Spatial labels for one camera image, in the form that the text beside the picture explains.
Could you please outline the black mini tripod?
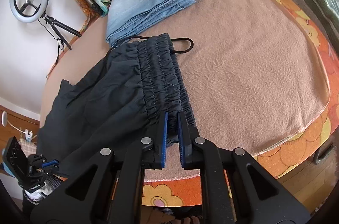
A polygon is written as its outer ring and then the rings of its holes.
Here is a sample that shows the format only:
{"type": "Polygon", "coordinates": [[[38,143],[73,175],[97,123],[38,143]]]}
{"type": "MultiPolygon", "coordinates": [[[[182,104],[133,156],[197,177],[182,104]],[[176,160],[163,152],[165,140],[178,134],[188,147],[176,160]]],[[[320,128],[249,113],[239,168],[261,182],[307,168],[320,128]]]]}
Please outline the black mini tripod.
{"type": "Polygon", "coordinates": [[[53,18],[53,17],[51,17],[51,16],[49,16],[49,15],[47,15],[47,14],[44,14],[44,15],[43,15],[43,19],[45,20],[45,23],[46,23],[46,24],[49,24],[49,25],[51,26],[52,30],[57,34],[57,36],[59,37],[59,39],[62,41],[62,43],[63,43],[69,50],[72,50],[71,45],[70,45],[69,42],[64,38],[64,36],[61,34],[61,32],[59,32],[59,28],[61,28],[61,29],[65,30],[65,31],[67,31],[67,32],[69,32],[69,33],[71,33],[71,34],[73,34],[74,36],[77,36],[77,37],[81,37],[81,36],[82,36],[82,34],[81,34],[79,31],[77,31],[77,30],[75,30],[75,29],[73,29],[73,28],[67,26],[66,24],[64,24],[64,23],[62,23],[62,22],[60,22],[60,21],[58,21],[57,19],[55,19],[55,18],[53,18]]]}

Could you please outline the dark navy pants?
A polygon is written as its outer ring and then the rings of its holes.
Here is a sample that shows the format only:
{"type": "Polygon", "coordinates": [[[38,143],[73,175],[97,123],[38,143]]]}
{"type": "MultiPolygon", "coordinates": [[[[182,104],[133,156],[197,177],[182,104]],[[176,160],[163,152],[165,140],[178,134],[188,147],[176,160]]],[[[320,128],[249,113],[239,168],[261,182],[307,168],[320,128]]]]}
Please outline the dark navy pants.
{"type": "Polygon", "coordinates": [[[111,48],[76,84],[62,80],[38,132],[37,153],[72,176],[102,148],[122,149],[168,114],[167,144],[176,141],[177,114],[190,126],[190,105],[174,39],[161,34],[111,48]]]}

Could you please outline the white clip desk lamp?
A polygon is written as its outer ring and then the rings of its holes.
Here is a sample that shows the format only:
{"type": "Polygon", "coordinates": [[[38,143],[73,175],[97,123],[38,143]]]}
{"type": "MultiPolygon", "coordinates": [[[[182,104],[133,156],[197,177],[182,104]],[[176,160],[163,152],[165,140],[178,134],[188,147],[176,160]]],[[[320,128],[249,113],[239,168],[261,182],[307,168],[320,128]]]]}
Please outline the white clip desk lamp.
{"type": "Polygon", "coordinates": [[[1,124],[3,127],[7,127],[7,125],[9,125],[10,127],[12,127],[13,129],[15,129],[16,131],[20,132],[21,134],[24,135],[25,141],[27,142],[31,142],[33,140],[33,138],[35,138],[35,136],[33,135],[33,131],[30,131],[28,129],[25,130],[21,130],[17,127],[15,127],[9,120],[8,120],[8,116],[7,116],[7,112],[3,111],[1,114],[1,124]]]}

